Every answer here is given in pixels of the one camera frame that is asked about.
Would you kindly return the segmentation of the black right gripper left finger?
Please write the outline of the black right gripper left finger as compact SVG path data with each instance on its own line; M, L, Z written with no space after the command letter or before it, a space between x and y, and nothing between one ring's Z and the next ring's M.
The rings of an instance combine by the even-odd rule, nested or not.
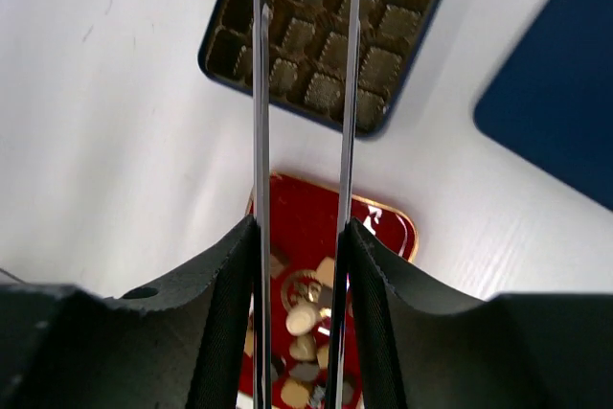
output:
M104 298L73 284L1 288L5 408L231 408L248 323L256 225Z

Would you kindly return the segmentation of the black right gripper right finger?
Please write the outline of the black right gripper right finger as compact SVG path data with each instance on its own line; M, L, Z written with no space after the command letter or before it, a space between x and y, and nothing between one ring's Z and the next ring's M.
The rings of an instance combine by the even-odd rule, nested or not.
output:
M346 234L369 408L608 408L612 298L448 286L359 221Z

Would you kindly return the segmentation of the white oval chocolate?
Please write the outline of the white oval chocolate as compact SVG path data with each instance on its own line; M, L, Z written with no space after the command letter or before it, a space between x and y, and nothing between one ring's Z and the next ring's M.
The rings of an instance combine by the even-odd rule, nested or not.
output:
M287 313L285 327L292 336L301 336L310 333L320 319L316 305L301 303Z

